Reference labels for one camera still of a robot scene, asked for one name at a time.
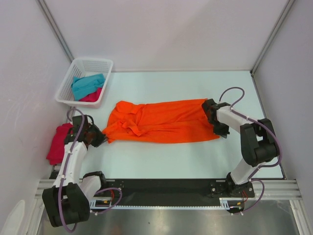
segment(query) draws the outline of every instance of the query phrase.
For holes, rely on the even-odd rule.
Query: gray floor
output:
[[[65,235],[43,215],[38,235]],[[261,201],[253,210],[231,216],[226,211],[112,210],[92,215],[75,235],[298,235],[289,201]]]

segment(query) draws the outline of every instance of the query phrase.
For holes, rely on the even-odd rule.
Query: teal towel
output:
[[[106,79],[102,73],[89,77],[74,77],[72,84],[74,100],[78,101],[85,96],[96,92],[98,88],[103,87],[105,80]]]

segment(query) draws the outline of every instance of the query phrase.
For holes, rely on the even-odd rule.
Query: plastic basket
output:
[[[69,106],[80,106],[89,108],[99,108],[103,98],[103,94],[110,78],[113,61],[100,58],[77,58],[71,63],[67,73],[58,89],[55,99],[58,102],[65,103]],[[81,102],[74,101],[74,95],[72,92],[73,77],[86,77],[95,74],[102,73],[106,79],[99,99],[96,102]]]

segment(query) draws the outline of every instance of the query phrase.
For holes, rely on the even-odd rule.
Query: crumpled orange fabric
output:
[[[115,140],[187,143],[218,139],[201,107],[206,99],[155,104],[120,101],[102,133]]]

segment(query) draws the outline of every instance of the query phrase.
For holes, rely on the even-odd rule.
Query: orange cloth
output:
[[[156,104],[120,101],[102,131],[114,140],[157,143],[186,143],[219,138],[202,110],[205,99]]]

